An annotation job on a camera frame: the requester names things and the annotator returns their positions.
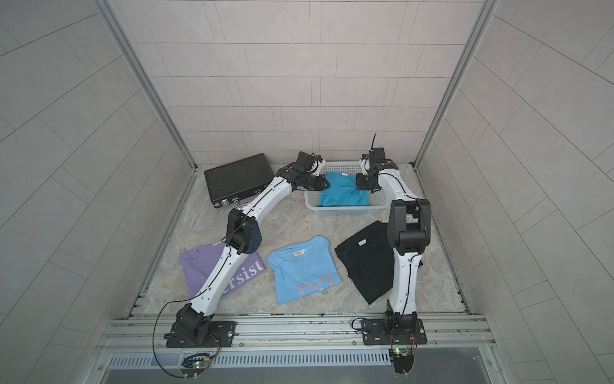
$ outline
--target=light blue t-shirt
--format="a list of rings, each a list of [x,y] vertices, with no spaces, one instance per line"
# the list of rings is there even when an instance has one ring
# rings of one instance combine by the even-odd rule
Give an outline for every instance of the light blue t-shirt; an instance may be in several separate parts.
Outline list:
[[[275,271],[280,305],[341,284],[328,245],[325,237],[316,236],[304,243],[276,249],[266,258]]]
[[[356,175],[326,172],[330,187],[320,194],[320,206],[362,206],[369,205],[369,193],[358,190]]]

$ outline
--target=white basket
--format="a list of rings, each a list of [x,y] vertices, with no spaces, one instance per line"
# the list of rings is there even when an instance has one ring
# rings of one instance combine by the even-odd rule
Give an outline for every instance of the white basket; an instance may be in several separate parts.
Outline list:
[[[360,173],[360,162],[327,162],[322,167],[321,173],[328,171],[340,172],[347,174]],[[369,204],[362,206],[318,206],[320,203],[319,191],[305,191],[305,205],[315,214],[362,214],[375,213],[383,210],[390,205],[383,190],[379,190],[374,194],[369,193]]]

